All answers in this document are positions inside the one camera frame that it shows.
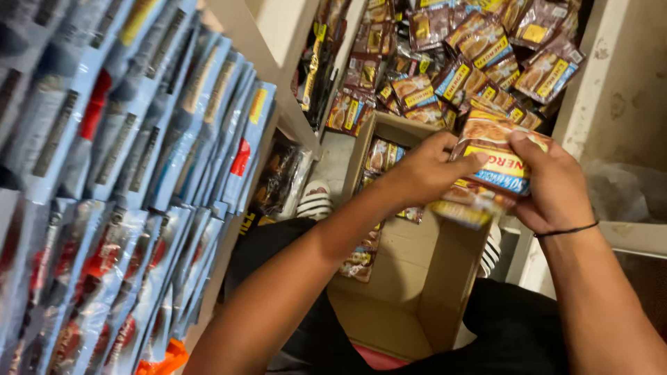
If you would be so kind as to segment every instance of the black pants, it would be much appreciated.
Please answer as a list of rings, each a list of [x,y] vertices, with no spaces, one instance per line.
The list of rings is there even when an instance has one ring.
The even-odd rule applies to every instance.
[[[294,219],[262,226],[239,239],[225,277],[225,295],[315,225]],[[568,359],[556,302],[511,284],[477,279],[464,315],[477,338],[390,374],[565,374]],[[324,290],[267,372],[371,374],[350,344]]]

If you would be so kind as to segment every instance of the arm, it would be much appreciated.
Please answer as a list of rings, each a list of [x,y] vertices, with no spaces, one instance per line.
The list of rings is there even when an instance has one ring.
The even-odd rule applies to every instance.
[[[446,163],[456,138],[438,133],[258,268],[211,321],[185,374],[263,374],[339,266],[385,217],[438,199],[486,155]]]
[[[512,147],[533,170],[532,197],[516,208],[536,233],[594,223],[586,179],[560,146],[544,153],[518,132]],[[647,319],[595,227],[540,240],[554,279],[570,365],[579,374],[667,374],[667,346]]]

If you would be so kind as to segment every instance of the hand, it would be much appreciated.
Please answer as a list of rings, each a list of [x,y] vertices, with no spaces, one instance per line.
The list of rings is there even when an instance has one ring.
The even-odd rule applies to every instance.
[[[532,169],[532,195],[514,212],[525,226],[539,234],[595,222],[584,172],[567,151],[554,143],[545,153],[523,131],[512,133],[510,144]]]
[[[387,193],[392,209],[397,212],[440,199],[457,179],[479,171],[489,160],[485,153],[474,153],[449,163],[449,151],[457,141],[457,137],[446,131],[433,134],[372,186]]]

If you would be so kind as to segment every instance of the black string bracelet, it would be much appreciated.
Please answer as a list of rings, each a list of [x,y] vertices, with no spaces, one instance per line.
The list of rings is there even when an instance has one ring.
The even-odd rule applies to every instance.
[[[597,226],[600,222],[594,222],[593,224],[585,227],[580,227],[580,228],[574,228],[574,229],[569,229],[569,230],[556,230],[553,232],[547,232],[547,233],[535,233],[533,236],[535,238],[545,238],[545,237],[550,237],[550,236],[558,236],[560,234],[573,234],[576,232],[581,232],[582,230],[587,230],[590,228],[593,228],[594,226]]]

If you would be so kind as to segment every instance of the cardboard box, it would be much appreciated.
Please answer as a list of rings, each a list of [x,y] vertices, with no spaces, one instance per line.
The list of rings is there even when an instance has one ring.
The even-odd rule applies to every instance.
[[[357,138],[343,198],[350,199],[374,134],[415,147],[436,128],[375,112]],[[329,300],[350,340],[404,360],[451,350],[482,258],[475,231],[426,210],[421,224],[387,220],[368,284],[335,276]]]

